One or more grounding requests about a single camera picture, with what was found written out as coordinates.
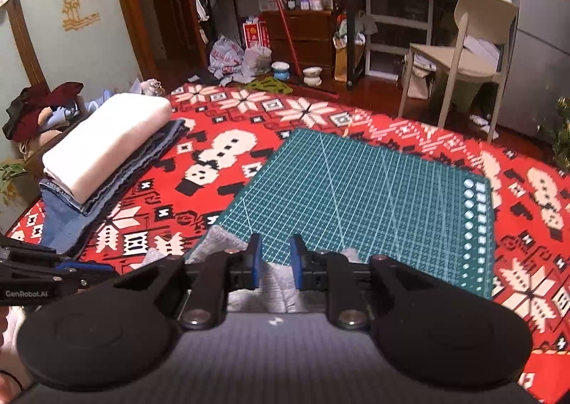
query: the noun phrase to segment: white bowl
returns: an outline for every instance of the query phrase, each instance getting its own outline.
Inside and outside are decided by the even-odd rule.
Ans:
[[[321,84],[321,80],[319,77],[316,77],[316,78],[306,77],[303,80],[307,86],[320,86],[320,84]]]
[[[284,61],[276,61],[276,62],[273,62],[271,67],[275,71],[287,71],[289,69],[289,63],[284,62]]]
[[[310,68],[305,68],[303,74],[308,78],[318,78],[323,69],[320,66],[312,66]]]

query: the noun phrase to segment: refrigerator door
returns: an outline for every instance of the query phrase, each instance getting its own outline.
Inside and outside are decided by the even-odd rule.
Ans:
[[[547,130],[557,121],[556,101],[568,95],[569,85],[570,56],[518,31],[499,124],[548,140]]]
[[[569,0],[520,0],[518,29],[570,54]]]

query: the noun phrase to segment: wooden drawer cabinet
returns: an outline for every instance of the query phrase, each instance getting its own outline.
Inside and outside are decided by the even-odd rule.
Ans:
[[[336,13],[331,10],[286,10],[285,15],[301,68],[321,66],[323,76],[332,77],[335,66],[332,35],[336,30]],[[263,17],[267,23],[273,61],[286,61],[294,73],[293,58],[279,12],[264,12]]]

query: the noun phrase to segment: green cutting mat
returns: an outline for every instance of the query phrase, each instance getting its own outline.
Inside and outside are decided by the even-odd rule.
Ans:
[[[386,254],[491,298],[493,211],[485,177],[333,134],[297,129],[216,221],[265,261],[309,249]]]

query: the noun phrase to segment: christmas tree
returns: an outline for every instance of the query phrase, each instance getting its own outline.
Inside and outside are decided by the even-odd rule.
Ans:
[[[552,133],[554,162],[563,171],[570,171],[570,98],[560,97],[556,109],[562,126]]]

